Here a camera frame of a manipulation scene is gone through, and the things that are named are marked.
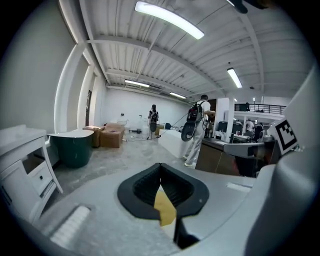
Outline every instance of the bag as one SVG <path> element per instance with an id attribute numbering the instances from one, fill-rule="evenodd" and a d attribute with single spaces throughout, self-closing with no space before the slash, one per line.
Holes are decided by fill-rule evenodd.
<path id="1" fill-rule="evenodd" d="M 150 116 L 150 131 L 154 133 L 157 129 L 158 113 L 153 112 Z"/>
<path id="2" fill-rule="evenodd" d="M 195 134 L 197 124 L 202 120 L 203 118 L 203 109 L 202 109 L 202 103 L 200 104 L 195 103 L 192 105 L 192 107 L 188 111 L 188 115 L 186 117 L 186 123 L 183 126 L 182 132 L 181 132 L 181 139 L 184 142 L 188 142 L 192 139 L 192 137 Z"/>
<path id="3" fill-rule="evenodd" d="M 188 111 L 188 115 L 186 117 L 187 122 L 196 122 L 199 123 L 201 119 L 203 118 L 203 111 L 202 111 L 202 101 L 200 104 L 195 103 L 192 105 L 192 107 Z"/>

